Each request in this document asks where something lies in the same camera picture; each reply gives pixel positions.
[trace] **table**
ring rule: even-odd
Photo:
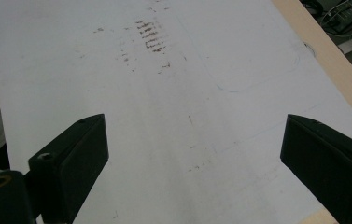
[[[287,114],[352,137],[352,107],[269,0],[0,0],[11,168],[106,114],[110,162],[75,223],[297,223]]]

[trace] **white table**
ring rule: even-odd
[[[297,223],[288,113],[352,137],[352,108],[269,0],[0,0],[11,168],[106,114],[110,162],[75,223]]]

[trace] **wooden edge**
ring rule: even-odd
[[[302,41],[315,52],[317,61],[352,106],[352,64],[325,34],[298,0],[272,0]]]

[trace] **black cable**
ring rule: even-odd
[[[317,0],[301,0],[301,3],[313,16],[313,18],[317,19],[322,16],[324,8]]]

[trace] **white tabletop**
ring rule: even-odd
[[[110,162],[75,223],[297,223],[287,114],[352,137],[352,108],[269,0],[0,0],[11,168],[105,113]]]

